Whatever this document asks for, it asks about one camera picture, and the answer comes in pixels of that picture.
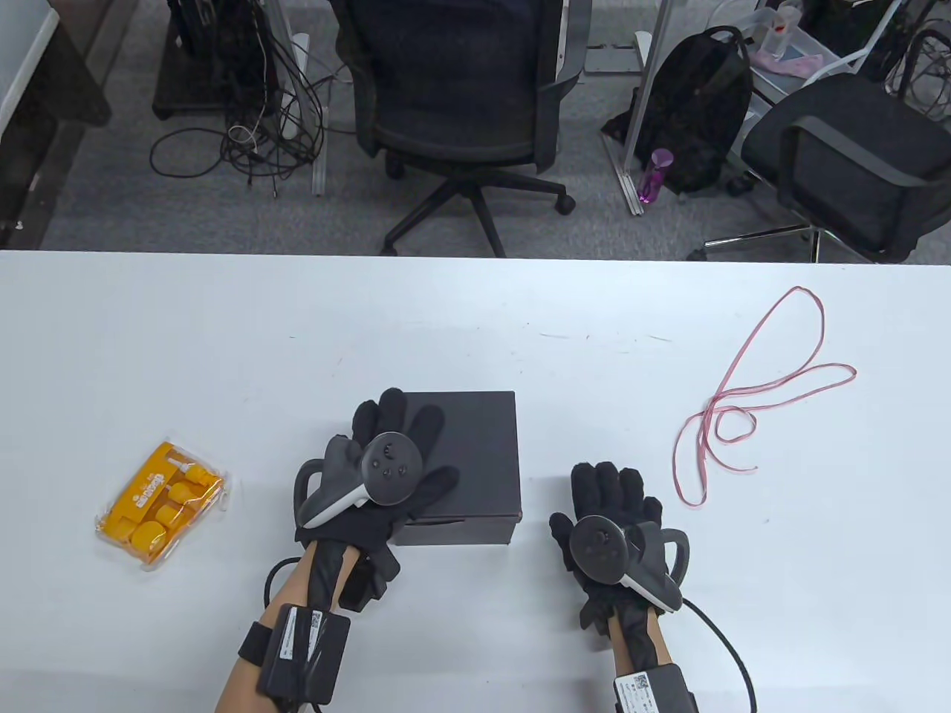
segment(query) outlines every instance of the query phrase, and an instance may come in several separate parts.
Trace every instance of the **chair wheel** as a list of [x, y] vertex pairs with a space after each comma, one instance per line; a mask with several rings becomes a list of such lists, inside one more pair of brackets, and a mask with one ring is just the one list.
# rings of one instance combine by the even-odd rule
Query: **chair wheel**
[[403, 165], [400, 159], [386, 154], [386, 175], [394, 181], [398, 181], [406, 175], [406, 166]]
[[756, 179], [753, 176], [748, 174], [735, 176], [727, 181], [727, 193], [732, 198], [739, 198], [745, 193], [749, 193], [754, 185], [756, 185]]
[[558, 200], [554, 204], [554, 209], [561, 213], [561, 215], [567, 216], [571, 214], [576, 205], [577, 203], [574, 202], [574, 198], [567, 193], [562, 193], [558, 196]]

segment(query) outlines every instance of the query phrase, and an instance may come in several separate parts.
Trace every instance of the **pink string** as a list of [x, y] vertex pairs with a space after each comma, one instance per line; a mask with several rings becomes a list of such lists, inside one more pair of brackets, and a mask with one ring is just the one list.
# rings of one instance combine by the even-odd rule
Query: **pink string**
[[[816, 307], [819, 308], [819, 316], [821, 319], [821, 329], [819, 332], [819, 341], [816, 343], [816, 348], [812, 350], [812, 354], [809, 355], [809, 358], [805, 363], [799, 367], [796, 371], [788, 374], [786, 376], [781, 376], [780, 378], [775, 379], [774, 381], [769, 381], [765, 384], [760, 384], [758, 386], [737, 386], [731, 389], [727, 388], [727, 384], [730, 379], [733, 377], [733, 373], [736, 371], [737, 366], [739, 366], [740, 361], [747, 353], [749, 345], [752, 344], [753, 340], [760, 333], [760, 330], [763, 329], [763, 325], [767, 323], [770, 317], [772, 317], [773, 312], [784, 302], [786, 298], [791, 295], [802, 292], [806, 295], [809, 295], [812, 298], [812, 301], [815, 302]], [[796, 403], [797, 401], [802, 401], [809, 398], [810, 396], [820, 394], [823, 391], [828, 391], [829, 389], [835, 389], [839, 386], [844, 386], [849, 381], [855, 379], [859, 374], [855, 367], [849, 364], [842, 364], [839, 362], [830, 362], [827, 364], [812, 364], [812, 360], [816, 358], [819, 354], [819, 351], [823, 348], [823, 343], [825, 342], [825, 307], [823, 302], [813, 293], [811, 290], [807, 290], [802, 286], [795, 286], [786, 292], [782, 297], [779, 298], [779, 301], [774, 304], [769, 311], [760, 319], [759, 324], [756, 325], [756, 328], [750, 333], [747, 340], [743, 343], [743, 347], [733, 358], [733, 363], [729, 365], [727, 373], [724, 375], [723, 380], [720, 382], [720, 386], [717, 387], [716, 393], [710, 397], [707, 402], [706, 407], [703, 411], [692, 415], [688, 418], [684, 425], [680, 428], [680, 432], [677, 434], [677, 440], [673, 444], [673, 485], [677, 489], [677, 495], [680, 497], [681, 502], [689, 508], [700, 508], [704, 503], [707, 502], [708, 495], [708, 476], [707, 476], [707, 458], [712, 458], [720, 467], [724, 468], [730, 472], [756, 472], [757, 468], [734, 468], [733, 466], [724, 463], [716, 453], [713, 452], [712, 447], [710, 446], [710, 430], [712, 428], [713, 436], [722, 444], [729, 445], [731, 443], [740, 443], [741, 441], [747, 440], [756, 433], [756, 427], [758, 422], [756, 420], [756, 414], [761, 411], [769, 411], [770, 409], [777, 409], [780, 406], [787, 406], [788, 404]], [[812, 389], [811, 391], [806, 392], [789, 398], [786, 401], [780, 401], [779, 403], [771, 404], [762, 404], [760, 406], [736, 406], [734, 404], [724, 404], [724, 401], [732, 399], [736, 396], [751, 396], [759, 394], [767, 394], [775, 389], [778, 389], [781, 386], [785, 386], [792, 381], [795, 381], [800, 376], [805, 376], [811, 372], [818, 372], [826, 369], [845, 369], [848, 372], [848, 376], [844, 377], [840, 381], [836, 381], [831, 384], [826, 384], [825, 386]], [[732, 438], [727, 438], [720, 434], [720, 426], [723, 422], [723, 417], [727, 414], [737, 414], [745, 417], [747, 419], [748, 429], [745, 433], [735, 435]], [[684, 435], [684, 431], [687, 430], [689, 425], [693, 423], [694, 420], [700, 419], [700, 428], [697, 431], [697, 441], [696, 441], [696, 458], [697, 458], [697, 471], [700, 475], [700, 487], [702, 491], [702, 496], [697, 502], [690, 502], [687, 497], [684, 495], [684, 491], [680, 485], [680, 477], [677, 474], [677, 448], [680, 445], [680, 439]]]

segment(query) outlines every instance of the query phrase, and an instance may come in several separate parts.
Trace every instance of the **plastic blister pack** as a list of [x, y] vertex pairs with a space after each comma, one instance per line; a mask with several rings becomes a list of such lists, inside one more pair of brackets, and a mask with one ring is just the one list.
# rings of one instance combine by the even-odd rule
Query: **plastic blister pack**
[[157, 567], [203, 514], [223, 505], [226, 483], [225, 473], [166, 441], [96, 520], [96, 531], [145, 568]]

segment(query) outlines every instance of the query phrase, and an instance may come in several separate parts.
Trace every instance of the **white table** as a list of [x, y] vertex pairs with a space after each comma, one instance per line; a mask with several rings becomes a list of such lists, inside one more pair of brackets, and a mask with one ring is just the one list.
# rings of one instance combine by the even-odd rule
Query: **white table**
[[47, 0], [0, 2], [0, 136], [58, 24]]
[[[688, 511], [674, 434], [796, 283], [859, 378], [764, 414], [728, 454], [760, 473], [714, 471]], [[394, 384], [515, 390], [524, 520], [507, 548], [398, 550], [329, 711], [610, 713], [611, 655], [577, 629], [547, 527], [572, 464], [607, 458], [689, 533], [684, 591], [762, 710], [943, 709], [948, 304], [945, 267], [0, 253], [0, 710], [211, 710], [264, 575], [298, 551], [297, 467]], [[786, 317], [741, 381], [807, 353], [812, 313]], [[169, 433], [236, 486], [145, 573], [93, 518]], [[747, 710], [693, 614], [662, 626], [704, 713]]]

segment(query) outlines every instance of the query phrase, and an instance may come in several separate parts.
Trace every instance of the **chair base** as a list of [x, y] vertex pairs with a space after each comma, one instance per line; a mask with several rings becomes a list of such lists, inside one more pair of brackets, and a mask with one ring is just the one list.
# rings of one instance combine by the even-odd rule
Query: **chair base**
[[693, 262], [706, 261], [708, 257], [707, 253], [710, 250], [716, 250], [717, 248], [722, 247], [732, 247], [734, 245], [747, 242], [760, 241], [763, 238], [784, 238], [786, 236], [793, 235], [800, 235], [809, 241], [809, 262], [819, 263], [822, 261], [822, 246], [825, 239], [837, 242], [850, 253], [858, 255], [863, 260], [868, 260], [868, 258], [853, 250], [828, 230], [815, 225], [807, 225], [805, 223], [800, 223], [798, 225], [788, 225], [787, 227], [776, 228], [774, 230], [764, 230], [759, 233], [746, 233], [745, 235], [738, 235], [734, 238], [719, 238], [715, 241], [706, 241], [704, 242], [704, 246], [702, 248], [698, 248], [687, 255], [687, 260]]
[[557, 196], [554, 207], [563, 216], [569, 215], [575, 207], [574, 199], [568, 195], [568, 188], [562, 183], [507, 173], [497, 168], [440, 164], [387, 152], [386, 174], [390, 178], [395, 180], [402, 178], [405, 174], [405, 165], [445, 176], [446, 180], [432, 195], [414, 208], [393, 230], [387, 233], [383, 240], [383, 247], [379, 251], [381, 255], [396, 255], [396, 242], [400, 238], [433, 215], [453, 196], [462, 196], [472, 203], [475, 214], [478, 216], [479, 222], [482, 223], [482, 230], [485, 231], [486, 238], [492, 246], [492, 252], [497, 258], [504, 258], [505, 248], [502, 246], [498, 231], [495, 229], [495, 221], [492, 219], [489, 206], [482, 195], [482, 188], [486, 186], [511, 188], [512, 190], [531, 191], [533, 193], [548, 193]]

